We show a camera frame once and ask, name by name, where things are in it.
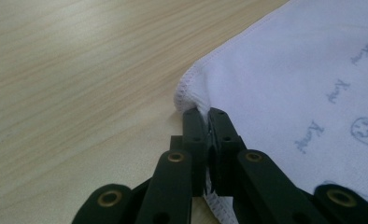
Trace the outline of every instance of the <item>light wood surface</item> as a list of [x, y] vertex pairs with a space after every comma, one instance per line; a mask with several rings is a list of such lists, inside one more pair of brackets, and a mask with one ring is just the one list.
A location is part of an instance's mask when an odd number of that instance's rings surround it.
[[[284, 0], [0, 0], [0, 223], [71, 223], [181, 134], [177, 83]], [[192, 223], [218, 223], [195, 199]]]

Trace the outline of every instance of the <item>round brass rivet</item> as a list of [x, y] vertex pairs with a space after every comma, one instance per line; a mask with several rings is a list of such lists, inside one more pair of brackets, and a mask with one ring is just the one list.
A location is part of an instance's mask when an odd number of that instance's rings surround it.
[[102, 193], [97, 202], [102, 207], [111, 207], [120, 202], [122, 199], [122, 193], [118, 190], [109, 190]]
[[184, 161], [184, 155], [179, 152], [170, 153], [167, 159], [172, 162]]
[[356, 206], [356, 200], [352, 195], [340, 190], [340, 189], [329, 189], [327, 190], [327, 196], [329, 199], [344, 207]]
[[248, 159], [248, 161], [258, 162], [262, 160], [262, 155], [256, 152], [249, 152], [248, 154], [246, 154], [246, 159]]

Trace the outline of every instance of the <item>wood grain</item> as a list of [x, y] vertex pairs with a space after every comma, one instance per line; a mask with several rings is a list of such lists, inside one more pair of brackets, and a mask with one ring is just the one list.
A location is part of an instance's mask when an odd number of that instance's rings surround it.
[[95, 189], [150, 178], [180, 77], [284, 2], [0, 1], [0, 223], [70, 223]]

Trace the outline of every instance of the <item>fabric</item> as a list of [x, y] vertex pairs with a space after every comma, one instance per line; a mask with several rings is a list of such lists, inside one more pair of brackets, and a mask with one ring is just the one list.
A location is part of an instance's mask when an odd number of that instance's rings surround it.
[[[198, 60], [175, 105], [226, 111], [307, 192], [335, 183], [368, 201], [368, 0], [288, 2]], [[206, 199], [237, 223], [231, 199]]]

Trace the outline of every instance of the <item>cartoon face print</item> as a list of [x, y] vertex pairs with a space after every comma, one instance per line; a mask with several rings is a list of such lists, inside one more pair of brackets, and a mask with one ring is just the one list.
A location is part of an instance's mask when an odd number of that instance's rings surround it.
[[352, 124], [351, 134], [357, 140], [368, 145], [368, 118], [356, 119]]

